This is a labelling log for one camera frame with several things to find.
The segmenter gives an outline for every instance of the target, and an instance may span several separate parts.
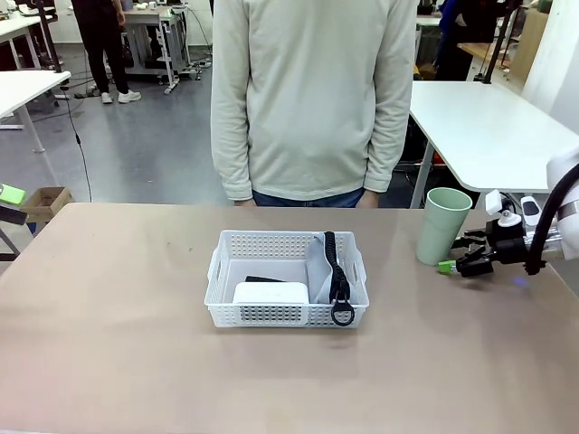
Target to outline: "black pants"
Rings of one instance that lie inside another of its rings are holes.
[[[472,56],[458,47],[459,43],[473,42],[465,27],[455,24],[441,39],[438,50],[438,81],[466,81],[469,76]]]
[[[89,55],[92,78],[97,83],[100,92],[109,92],[109,79],[102,58],[102,53],[105,52],[117,90],[120,93],[127,93],[127,74],[123,65],[123,47],[116,17],[107,17],[93,23],[79,23],[79,29],[82,43]]]

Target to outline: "white table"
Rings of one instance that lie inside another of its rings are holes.
[[[549,193],[546,165],[579,136],[525,99],[473,81],[417,81],[411,115],[428,138],[411,208],[419,208],[432,155],[459,183],[485,193]]]
[[[16,62],[16,68],[20,69],[20,61],[18,60],[18,54],[14,47],[13,39],[19,36],[25,36],[28,42],[28,49],[33,58],[34,68],[40,70],[40,62],[38,61],[38,56],[36,55],[36,50],[34,49],[33,39],[30,35],[30,26],[38,24],[40,18],[30,17],[30,18],[13,18],[11,20],[0,21],[0,43],[10,42],[10,48],[12,50],[12,55],[14,56],[14,61]]]
[[[33,151],[42,156],[44,164],[51,177],[53,185],[58,185],[54,171],[48,157],[44,152],[43,144],[36,134],[34,124],[30,119],[26,103],[69,79],[71,74],[66,72],[56,73],[53,71],[5,71],[0,72],[0,118],[8,113],[16,111],[33,140]]]

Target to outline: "person in black pants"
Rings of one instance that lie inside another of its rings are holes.
[[[443,20],[447,23],[437,59],[436,80],[466,81],[472,56],[459,43],[492,43],[497,19],[504,16],[507,3],[497,0],[451,0],[445,3]]]
[[[119,91],[119,102],[126,104],[141,99],[141,94],[128,88],[123,65],[120,27],[125,25],[125,14],[120,0],[72,0],[82,43],[89,55],[92,78],[100,90],[103,104],[111,104],[109,79],[102,58],[109,59],[110,71]]]

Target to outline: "black strap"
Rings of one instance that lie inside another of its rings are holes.
[[[334,232],[326,232],[324,235],[326,238],[326,258],[332,268],[332,283],[329,291],[329,303],[334,303],[331,312],[332,321],[334,321],[334,324],[337,326],[348,327],[356,318],[356,312],[349,303],[350,284],[347,281],[344,270],[337,264],[336,234]],[[338,312],[349,312],[350,317],[346,322],[339,321],[336,318],[336,313]]]

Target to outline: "sweatshirt sleeve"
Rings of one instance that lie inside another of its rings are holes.
[[[212,153],[227,197],[244,201],[252,198],[246,111],[249,21],[243,0],[215,2],[214,8]]]
[[[383,193],[388,189],[403,152],[412,97],[415,32],[415,2],[392,0],[374,72],[376,112],[366,190]]]

